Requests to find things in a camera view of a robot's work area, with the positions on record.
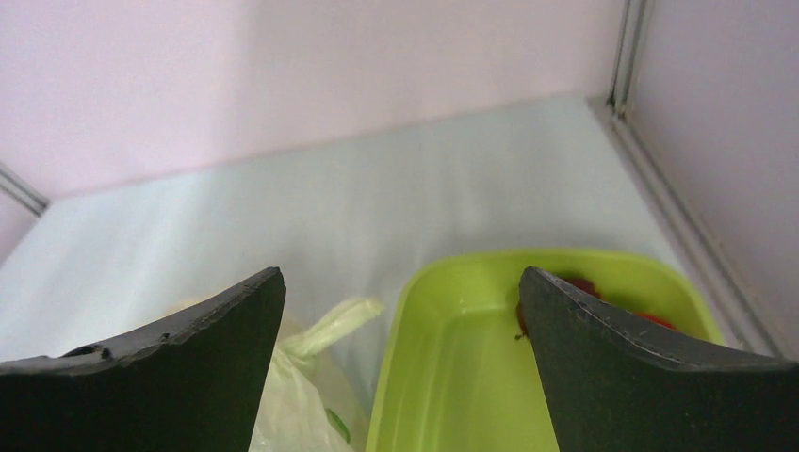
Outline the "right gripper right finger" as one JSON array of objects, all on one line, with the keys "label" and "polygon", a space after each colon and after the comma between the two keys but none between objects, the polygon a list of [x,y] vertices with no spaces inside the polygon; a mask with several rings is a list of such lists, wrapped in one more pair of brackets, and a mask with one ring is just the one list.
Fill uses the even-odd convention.
[{"label": "right gripper right finger", "polygon": [[797,362],[667,329],[539,267],[518,287],[562,451],[797,449]]}]

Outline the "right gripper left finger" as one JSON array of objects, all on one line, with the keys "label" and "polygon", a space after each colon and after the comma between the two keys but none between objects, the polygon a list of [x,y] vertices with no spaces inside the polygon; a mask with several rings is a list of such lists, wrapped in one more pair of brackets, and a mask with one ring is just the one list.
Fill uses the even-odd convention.
[{"label": "right gripper left finger", "polygon": [[268,267],[135,330],[2,363],[2,449],[247,450],[285,296]]}]

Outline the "red fake fruit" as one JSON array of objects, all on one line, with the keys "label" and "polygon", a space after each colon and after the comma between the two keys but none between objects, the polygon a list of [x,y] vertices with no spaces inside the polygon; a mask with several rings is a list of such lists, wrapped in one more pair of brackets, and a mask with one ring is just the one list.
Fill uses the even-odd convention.
[{"label": "red fake fruit", "polygon": [[671,322],[669,322],[668,320],[666,320],[664,318],[661,318],[659,316],[652,315],[650,313],[645,313],[645,312],[637,312],[636,315],[638,317],[640,317],[640,318],[643,318],[643,319],[646,319],[648,321],[651,321],[651,322],[653,322],[655,324],[658,324],[658,325],[660,325],[660,326],[662,326],[664,328],[667,328],[669,330],[672,330],[672,331],[676,331],[677,330],[677,328]]}]

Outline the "pale green plastic bag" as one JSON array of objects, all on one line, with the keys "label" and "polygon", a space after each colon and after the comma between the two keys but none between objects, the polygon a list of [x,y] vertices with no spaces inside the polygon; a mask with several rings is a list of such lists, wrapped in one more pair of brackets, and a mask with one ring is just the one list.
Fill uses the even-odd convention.
[{"label": "pale green plastic bag", "polygon": [[328,349],[383,310],[376,299],[347,299],[308,327],[284,311],[251,451],[366,449],[368,416]]}]

